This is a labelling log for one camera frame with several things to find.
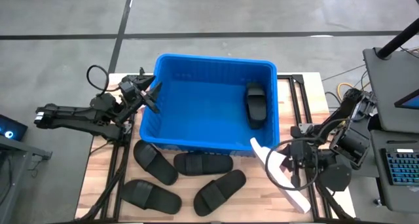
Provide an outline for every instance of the gray floor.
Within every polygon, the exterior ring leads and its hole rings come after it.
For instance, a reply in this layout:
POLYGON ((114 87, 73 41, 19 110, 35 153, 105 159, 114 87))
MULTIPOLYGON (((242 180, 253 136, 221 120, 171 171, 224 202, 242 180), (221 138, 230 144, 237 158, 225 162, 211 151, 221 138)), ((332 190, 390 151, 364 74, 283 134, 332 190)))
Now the gray floor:
MULTIPOLYGON (((117 34, 126 0, 0 0, 0 35, 117 34)), ((415 0, 132 0, 125 33, 238 31, 397 31, 418 17, 415 0)), ((363 64, 364 48, 392 36, 124 40, 117 73, 152 72, 163 53, 256 58, 278 71, 318 71, 323 78, 363 64)), ((37 106, 88 105, 92 64, 108 67, 115 40, 0 41, 0 113, 29 125, 26 141, 54 152, 27 182, 13 223, 72 219, 92 136, 33 126, 37 106)), ((405 48, 419 46, 419 38, 405 48)), ((323 82, 355 84, 365 68, 323 82)), ((103 75, 92 73, 101 84, 103 75)), ((337 106, 327 97, 329 106, 337 106)), ((353 178, 355 212, 367 221, 417 223, 416 215, 375 208, 373 179, 353 178)))

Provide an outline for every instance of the robotic arm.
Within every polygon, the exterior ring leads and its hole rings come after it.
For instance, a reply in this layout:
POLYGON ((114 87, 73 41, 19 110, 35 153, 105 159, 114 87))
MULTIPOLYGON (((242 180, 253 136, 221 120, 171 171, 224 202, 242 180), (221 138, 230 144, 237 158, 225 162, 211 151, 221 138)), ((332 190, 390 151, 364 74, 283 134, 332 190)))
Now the robotic arm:
POLYGON ((146 91, 154 79, 155 76, 144 76, 144 70, 141 68, 139 75, 127 75, 118 84, 117 89, 122 92, 121 103, 117 103, 110 93, 98 94, 90 102, 90 107, 57 106, 48 103, 37 108, 34 123, 42 129, 64 127, 88 132, 93 136, 102 136, 109 141, 118 140, 126 131, 124 122, 140 106, 147 105, 153 112, 159 112, 155 102, 162 83, 146 91))
POLYGON ((305 168, 315 177, 308 182, 316 182, 320 195, 327 199, 339 218, 351 218, 326 188, 344 191, 349 185, 352 169, 361 167, 369 148, 368 122, 375 102, 371 93, 353 88, 345 93, 341 106, 322 124, 292 126, 291 135, 294 139, 289 141, 285 149, 275 152, 273 150, 276 147, 260 147, 254 138, 251 140, 252 148, 263 162, 267 176, 298 211, 305 213, 310 209, 310 203, 300 193, 300 190, 307 187, 301 187, 299 179, 299 169, 305 168), (318 149, 328 142, 327 138, 333 131, 335 136, 330 141, 330 150, 318 149), (279 166, 271 166, 271 160, 275 163, 283 161, 279 164, 293 173, 291 181, 279 166))

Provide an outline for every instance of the blue crate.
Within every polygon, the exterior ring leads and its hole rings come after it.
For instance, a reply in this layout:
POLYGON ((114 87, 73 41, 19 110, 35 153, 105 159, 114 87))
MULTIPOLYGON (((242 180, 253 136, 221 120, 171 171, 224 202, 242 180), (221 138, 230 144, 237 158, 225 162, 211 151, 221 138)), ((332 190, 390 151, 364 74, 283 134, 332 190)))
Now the blue crate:
POLYGON ((139 134, 163 149, 253 156, 250 139, 272 147, 280 139, 276 67, 262 60, 163 54, 156 61, 162 90, 154 114, 144 112, 139 134), (268 119, 259 130, 247 123, 246 84, 266 92, 268 119))

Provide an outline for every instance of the wooden table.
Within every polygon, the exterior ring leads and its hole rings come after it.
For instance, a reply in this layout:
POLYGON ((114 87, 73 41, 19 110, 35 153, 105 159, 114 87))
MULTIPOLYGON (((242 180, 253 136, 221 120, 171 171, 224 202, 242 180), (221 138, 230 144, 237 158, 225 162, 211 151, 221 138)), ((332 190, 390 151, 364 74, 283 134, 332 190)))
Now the wooden table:
MULTIPOLYGON (((329 116, 325 94, 323 93, 323 85, 319 73, 299 73, 304 76, 305 89, 310 106, 312 120, 314 123, 321 123, 329 116)), ((116 73, 110 74, 109 88, 115 88, 117 83, 126 74, 116 73)), ((297 97, 299 99, 299 107, 302 120, 304 122, 304 107, 301 102, 300 90, 297 87, 297 97)), ((278 80, 278 109, 280 112, 280 139, 291 139, 289 135, 290 126, 295 125, 295 116, 291 100, 289 83, 286 80, 278 80)), ((179 175, 179 179, 174 185, 163 185, 156 178, 145 172, 134 160, 132 149, 134 144, 140 140, 139 127, 141 124, 142 114, 136 115, 130 155, 128 159, 128 167, 126 171, 125 181, 132 179, 144 179, 150 181, 160 187, 163 187, 182 198, 182 208, 178 214, 169 215, 154 210, 142 210, 132 204, 122 201, 119 221, 135 221, 135 222, 282 222, 282 221, 312 221, 311 211, 307 214, 298 213, 292 205, 285 199, 266 177, 264 170, 259 162, 254 158, 233 157, 234 169, 240 169, 247 177, 246 185, 234 194, 225 204, 216 209, 206 217, 199 217, 195 214, 193 208, 193 198, 200 188, 213 179, 217 179, 222 175, 187 177, 179 175)), ((96 137, 92 143, 92 149, 95 149, 105 143, 103 138, 96 137)), ((103 191, 111 158, 112 145, 107 145, 103 149, 96 151, 87 164, 86 173, 82 185, 81 195, 77 206, 75 217, 82 217, 90 207, 95 203, 97 198, 103 191)), ((173 162, 173 158, 179 152, 162 151, 164 157, 173 162)), ((113 204, 115 201, 115 191, 111 195, 108 214, 112 214, 113 204)), ((302 193, 308 197, 307 190, 302 193)), ((320 217, 324 217, 323 204, 319 195, 316 193, 319 206, 320 217)), ((355 216, 350 198, 349 190, 339 192, 335 195, 336 200, 350 215, 355 216)))

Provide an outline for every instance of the black slipper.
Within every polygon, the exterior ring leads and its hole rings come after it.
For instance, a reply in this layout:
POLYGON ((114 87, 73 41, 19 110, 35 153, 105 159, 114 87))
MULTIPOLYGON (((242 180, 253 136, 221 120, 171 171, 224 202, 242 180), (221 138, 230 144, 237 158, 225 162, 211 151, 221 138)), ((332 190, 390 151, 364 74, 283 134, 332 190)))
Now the black slipper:
POLYGON ((163 184, 172 185, 176 182, 178 177, 176 169, 152 144, 139 140, 134 146, 134 158, 146 172, 163 184))
POLYGON ((248 83, 246 85, 246 113, 247 122, 251 129, 260 129, 266 121, 266 94, 263 86, 259 83, 248 83))
POLYGON ((226 155, 181 153, 175 156, 173 165, 186 176, 224 174, 233 169, 233 160, 226 155))
POLYGON ((176 194, 140 179, 125 183, 120 196, 141 209, 148 208, 165 214, 176 214, 182 206, 182 200, 176 194))
POLYGON ((194 209, 196 214, 204 217, 212 213, 244 184, 246 184, 246 177, 240 170, 234 170, 215 181, 210 181, 195 196, 194 209))

